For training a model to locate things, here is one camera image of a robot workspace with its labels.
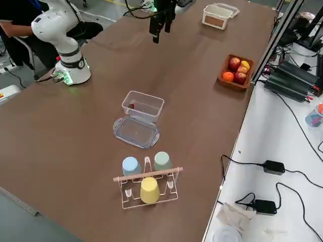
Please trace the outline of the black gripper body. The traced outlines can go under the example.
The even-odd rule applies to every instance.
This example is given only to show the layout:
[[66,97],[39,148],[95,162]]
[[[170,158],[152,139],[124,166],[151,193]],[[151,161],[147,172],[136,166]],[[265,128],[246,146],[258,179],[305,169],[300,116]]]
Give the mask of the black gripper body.
[[171,20],[175,19],[175,0],[154,0],[153,6],[156,8],[156,12],[153,14],[152,18],[161,17],[162,14],[164,14]]

